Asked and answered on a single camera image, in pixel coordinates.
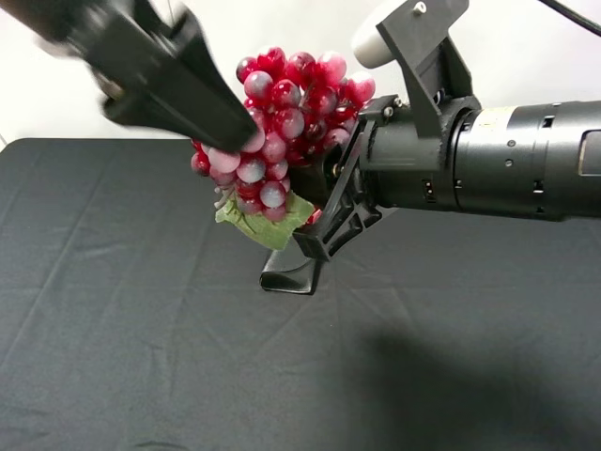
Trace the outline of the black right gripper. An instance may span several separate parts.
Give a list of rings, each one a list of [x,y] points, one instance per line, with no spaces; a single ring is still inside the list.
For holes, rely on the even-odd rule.
[[[313,223],[294,232],[306,257],[330,261],[382,219],[376,203],[383,208],[459,210],[455,153],[470,99],[445,100],[440,110],[440,136],[419,137],[406,106],[382,126],[359,120],[345,147],[337,145],[314,154],[308,163],[289,167],[292,191],[321,210]]]

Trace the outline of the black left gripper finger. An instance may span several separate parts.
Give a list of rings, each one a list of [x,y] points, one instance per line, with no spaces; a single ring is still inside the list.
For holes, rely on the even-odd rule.
[[[219,73],[196,16],[174,25],[147,1],[110,2],[96,44],[96,71],[120,92],[103,104],[114,123],[174,132],[237,153],[258,127]]]

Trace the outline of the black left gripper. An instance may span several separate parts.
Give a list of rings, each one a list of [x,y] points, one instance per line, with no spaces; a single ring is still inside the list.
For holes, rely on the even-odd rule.
[[[140,58],[132,1],[3,1],[1,9],[69,56],[84,61]]]

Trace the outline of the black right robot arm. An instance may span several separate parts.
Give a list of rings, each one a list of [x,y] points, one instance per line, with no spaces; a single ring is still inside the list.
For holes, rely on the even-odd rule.
[[[326,167],[320,217],[295,240],[328,261],[391,210],[561,221],[600,214],[600,105],[570,101],[439,106],[441,133],[418,135],[396,97],[370,101],[339,160]]]

